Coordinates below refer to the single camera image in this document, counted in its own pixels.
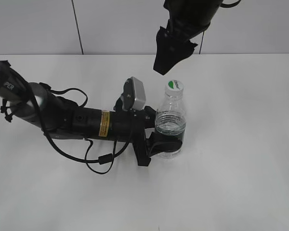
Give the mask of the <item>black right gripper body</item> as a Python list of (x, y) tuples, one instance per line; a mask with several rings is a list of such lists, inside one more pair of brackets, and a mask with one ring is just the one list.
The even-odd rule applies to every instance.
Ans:
[(156, 41), (166, 38), (187, 42), (207, 30), (209, 26), (210, 24), (195, 26), (186, 21), (169, 19), (166, 28), (161, 26), (157, 32)]

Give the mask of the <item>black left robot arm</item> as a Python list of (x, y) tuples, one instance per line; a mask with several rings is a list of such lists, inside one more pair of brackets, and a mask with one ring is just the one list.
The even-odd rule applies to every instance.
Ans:
[(113, 111), (87, 108), (63, 95), (45, 83), (25, 81), (8, 61), (0, 61), (1, 113), (8, 122), (16, 116), (40, 128), (53, 148), (54, 140), (123, 142), (133, 145), (138, 165), (146, 167), (152, 156), (183, 144), (180, 135), (145, 135), (155, 126), (156, 111), (145, 104), (143, 83), (135, 77), (125, 81)]

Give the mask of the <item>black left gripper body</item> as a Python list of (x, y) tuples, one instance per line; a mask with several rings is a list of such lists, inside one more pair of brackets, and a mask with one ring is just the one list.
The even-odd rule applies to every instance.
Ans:
[(145, 113), (141, 111), (104, 111), (77, 108), (73, 112), (71, 131), (85, 138), (132, 143), (139, 166), (148, 166), (145, 137)]

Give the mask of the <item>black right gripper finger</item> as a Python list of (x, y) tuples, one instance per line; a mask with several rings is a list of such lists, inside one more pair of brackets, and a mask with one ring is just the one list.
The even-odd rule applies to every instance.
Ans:
[(161, 75), (167, 74), (182, 59), (182, 44), (166, 37), (157, 38), (157, 53), (153, 70)]
[(176, 66), (179, 62), (187, 59), (190, 57), (196, 47), (198, 46), (197, 43), (192, 43), (191, 41), (187, 41), (184, 43), (177, 43), (174, 46), (171, 46), (170, 51), (170, 58), (171, 58), (171, 67), (172, 69), (174, 66)]

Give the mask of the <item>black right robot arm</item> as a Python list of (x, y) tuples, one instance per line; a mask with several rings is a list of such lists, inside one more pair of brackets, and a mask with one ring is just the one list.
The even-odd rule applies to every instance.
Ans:
[(169, 19), (167, 26), (161, 26), (156, 35), (153, 70), (165, 75), (190, 57), (198, 45), (191, 39), (208, 29), (221, 5), (221, 0), (166, 0), (163, 7), (169, 12)]

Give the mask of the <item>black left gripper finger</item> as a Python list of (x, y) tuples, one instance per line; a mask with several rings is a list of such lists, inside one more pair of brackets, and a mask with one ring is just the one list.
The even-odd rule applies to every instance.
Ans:
[(181, 149), (182, 144), (183, 133), (178, 135), (164, 135), (155, 131), (146, 139), (146, 147), (149, 157), (159, 153), (174, 153)]
[(145, 128), (154, 128), (155, 127), (155, 118), (156, 118), (156, 110), (150, 106), (144, 107), (145, 112), (145, 120), (144, 120), (144, 127)]

